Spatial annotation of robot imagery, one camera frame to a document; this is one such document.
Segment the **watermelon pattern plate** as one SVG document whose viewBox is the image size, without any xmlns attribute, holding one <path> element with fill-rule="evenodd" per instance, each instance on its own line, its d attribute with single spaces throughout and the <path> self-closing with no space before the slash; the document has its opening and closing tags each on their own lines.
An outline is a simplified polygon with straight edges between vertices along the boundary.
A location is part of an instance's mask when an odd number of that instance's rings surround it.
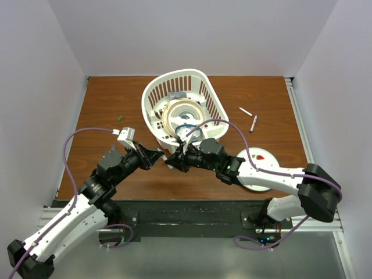
<svg viewBox="0 0 372 279">
<path fill-rule="evenodd" d="M 253 163 L 257 167 L 261 167 L 263 169 L 272 169 L 274 167 L 280 166 L 277 158 L 272 153 L 263 148 L 250 147 L 249 154 L 251 157 L 251 161 L 253 161 Z M 244 158 L 245 164 L 247 164 L 250 169 L 255 170 L 248 159 L 248 154 L 245 149 L 241 150 L 237 154 L 237 156 L 240 158 Z M 244 187 L 253 192 L 267 192 L 270 190 L 270 188 L 259 185 L 244 185 Z"/>
</svg>

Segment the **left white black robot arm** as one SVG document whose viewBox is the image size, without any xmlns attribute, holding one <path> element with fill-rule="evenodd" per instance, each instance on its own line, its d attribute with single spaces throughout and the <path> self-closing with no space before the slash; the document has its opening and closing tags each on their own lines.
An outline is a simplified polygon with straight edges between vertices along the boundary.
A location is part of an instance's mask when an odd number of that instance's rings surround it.
<svg viewBox="0 0 372 279">
<path fill-rule="evenodd" d="M 109 151 L 98 162 L 77 195 L 42 229 L 7 251 L 13 271 L 21 278 L 49 278 L 55 266 L 84 238 L 120 223 L 120 208 L 111 200 L 116 186 L 136 169 L 149 170 L 163 151 L 132 144 L 125 155 Z"/>
</svg>

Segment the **grey object in basket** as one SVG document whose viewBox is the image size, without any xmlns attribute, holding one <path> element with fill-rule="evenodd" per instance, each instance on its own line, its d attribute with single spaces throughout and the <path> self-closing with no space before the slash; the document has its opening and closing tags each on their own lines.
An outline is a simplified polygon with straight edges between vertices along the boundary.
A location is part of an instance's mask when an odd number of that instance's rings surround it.
<svg viewBox="0 0 372 279">
<path fill-rule="evenodd" d="M 184 91 L 173 91 L 167 94 L 168 101 L 173 101 L 175 99 L 186 98 L 186 97 L 187 97 L 187 93 Z"/>
</svg>

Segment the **white plastic dish basket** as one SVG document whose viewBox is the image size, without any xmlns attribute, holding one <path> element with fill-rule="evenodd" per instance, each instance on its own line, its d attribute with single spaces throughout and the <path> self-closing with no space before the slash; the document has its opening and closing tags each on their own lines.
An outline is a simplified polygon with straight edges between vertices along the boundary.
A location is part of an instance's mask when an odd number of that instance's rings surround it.
<svg viewBox="0 0 372 279">
<path fill-rule="evenodd" d="M 219 140 L 228 130 L 228 120 L 207 75 L 197 69 L 171 71 L 152 80 L 141 98 L 142 115 L 160 146 L 174 153 L 175 136 L 211 119 L 194 132 L 194 145 L 202 140 Z"/>
</svg>

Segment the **blue white patterned bowl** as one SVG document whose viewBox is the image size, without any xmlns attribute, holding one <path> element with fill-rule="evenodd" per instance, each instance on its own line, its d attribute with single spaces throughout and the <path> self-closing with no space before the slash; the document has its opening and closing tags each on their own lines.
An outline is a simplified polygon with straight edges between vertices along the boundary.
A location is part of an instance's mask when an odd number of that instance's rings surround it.
<svg viewBox="0 0 372 279">
<path fill-rule="evenodd" d="M 189 132 L 191 132 L 196 125 L 192 124 L 182 124 L 175 129 L 175 134 L 180 137 L 184 138 Z M 191 142 L 197 142 L 202 139 L 202 129 L 197 128 L 193 133 L 190 134 Z"/>
</svg>

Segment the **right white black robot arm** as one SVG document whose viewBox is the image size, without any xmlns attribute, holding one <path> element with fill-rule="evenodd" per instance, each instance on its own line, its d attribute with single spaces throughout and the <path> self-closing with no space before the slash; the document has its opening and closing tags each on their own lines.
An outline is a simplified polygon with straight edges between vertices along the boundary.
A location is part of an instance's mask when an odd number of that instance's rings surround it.
<svg viewBox="0 0 372 279">
<path fill-rule="evenodd" d="M 184 173 L 191 167 L 213 171 L 221 182 L 228 185 L 257 185 L 286 192 L 287 196 L 283 198 L 265 201 L 257 214 L 255 221 L 265 228 L 304 215 L 330 223 L 342 199 L 341 186 L 317 164 L 309 163 L 305 168 L 264 170 L 246 157 L 229 155 L 213 138 L 203 140 L 199 147 L 181 143 L 165 163 Z"/>
</svg>

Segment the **white marker pen blue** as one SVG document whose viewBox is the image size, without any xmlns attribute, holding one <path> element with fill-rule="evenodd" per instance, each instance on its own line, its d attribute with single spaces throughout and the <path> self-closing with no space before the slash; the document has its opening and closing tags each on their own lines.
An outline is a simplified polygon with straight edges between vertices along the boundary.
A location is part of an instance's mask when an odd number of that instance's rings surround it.
<svg viewBox="0 0 372 279">
<path fill-rule="evenodd" d="M 258 115 L 255 115 L 255 116 L 253 117 L 253 121 L 252 121 L 251 127 L 250 127 L 250 129 L 249 129 L 249 133 L 250 133 L 250 134 L 252 134 L 253 131 L 254 131 L 254 129 L 255 129 L 257 119 L 258 119 Z"/>
</svg>

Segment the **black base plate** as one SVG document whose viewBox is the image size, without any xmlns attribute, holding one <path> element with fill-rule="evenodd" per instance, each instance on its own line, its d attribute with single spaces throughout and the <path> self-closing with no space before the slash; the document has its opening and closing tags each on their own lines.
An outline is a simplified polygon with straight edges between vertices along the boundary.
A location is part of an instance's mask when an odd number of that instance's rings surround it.
<svg viewBox="0 0 372 279">
<path fill-rule="evenodd" d="M 275 241 L 282 229 L 292 228 L 289 217 L 280 223 L 259 220 L 265 201 L 143 200 L 116 201 L 120 208 L 109 224 L 128 228 L 102 229 L 100 243 L 118 244 L 145 237 L 233 238 L 244 235 Z"/>
</svg>

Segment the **small white pen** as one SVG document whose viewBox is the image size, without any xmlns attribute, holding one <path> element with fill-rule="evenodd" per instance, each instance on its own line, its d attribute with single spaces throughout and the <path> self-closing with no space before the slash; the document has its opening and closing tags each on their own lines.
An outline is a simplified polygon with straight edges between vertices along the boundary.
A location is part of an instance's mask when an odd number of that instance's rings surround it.
<svg viewBox="0 0 372 279">
<path fill-rule="evenodd" d="M 250 116 L 250 117 L 252 117 L 253 116 L 253 114 L 251 113 L 251 112 L 249 112 L 249 111 L 247 111 L 247 110 L 245 110 L 244 108 L 242 108 L 242 107 L 239 107 L 239 110 L 241 110 L 242 112 L 244 112 L 246 115 L 248 115 L 248 116 Z"/>
</svg>

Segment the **aluminium rail frame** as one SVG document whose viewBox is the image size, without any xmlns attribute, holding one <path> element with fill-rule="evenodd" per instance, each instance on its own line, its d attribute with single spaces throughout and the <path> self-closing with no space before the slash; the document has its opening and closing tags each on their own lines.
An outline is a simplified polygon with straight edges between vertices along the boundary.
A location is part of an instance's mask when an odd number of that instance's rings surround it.
<svg viewBox="0 0 372 279">
<path fill-rule="evenodd" d="M 300 138 L 302 141 L 302 146 L 305 151 L 306 160 L 308 163 L 314 163 L 314 157 L 312 154 L 312 150 L 309 144 L 308 136 L 306 133 L 306 129 L 303 123 L 302 115 L 298 106 L 296 92 L 294 90 L 292 77 L 284 77 L 284 82 L 288 91 L 289 99 L 291 101 L 292 109 L 294 111 L 295 120 L 298 126 Z"/>
</svg>

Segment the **tan rimmed plate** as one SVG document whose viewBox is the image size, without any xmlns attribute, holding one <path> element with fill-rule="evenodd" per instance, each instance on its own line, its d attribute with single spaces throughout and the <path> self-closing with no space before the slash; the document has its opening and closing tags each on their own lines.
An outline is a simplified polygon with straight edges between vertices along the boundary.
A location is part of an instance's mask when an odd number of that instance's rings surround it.
<svg viewBox="0 0 372 279">
<path fill-rule="evenodd" d="M 162 113 L 163 127 L 171 136 L 176 135 L 176 127 L 182 124 L 199 125 L 205 120 L 201 105 L 189 98 L 170 101 Z"/>
</svg>

